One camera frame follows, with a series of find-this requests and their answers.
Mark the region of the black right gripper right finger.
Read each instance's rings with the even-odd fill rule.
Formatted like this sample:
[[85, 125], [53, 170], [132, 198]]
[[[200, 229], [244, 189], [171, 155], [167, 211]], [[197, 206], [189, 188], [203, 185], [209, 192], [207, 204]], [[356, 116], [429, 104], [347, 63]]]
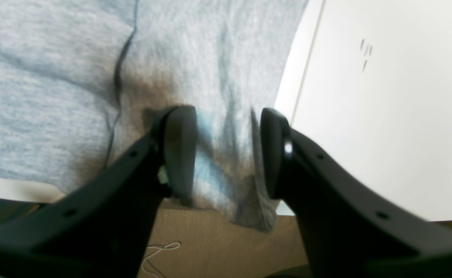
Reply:
[[452, 229], [379, 196], [275, 109], [261, 114], [265, 182], [298, 221], [300, 278], [452, 278]]

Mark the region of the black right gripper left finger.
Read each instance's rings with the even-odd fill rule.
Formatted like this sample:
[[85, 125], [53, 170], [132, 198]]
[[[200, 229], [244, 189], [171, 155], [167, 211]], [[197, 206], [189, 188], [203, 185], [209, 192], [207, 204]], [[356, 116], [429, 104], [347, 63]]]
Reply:
[[196, 109], [160, 112], [148, 134], [93, 181], [0, 225], [4, 278], [135, 278], [164, 198], [188, 198]]

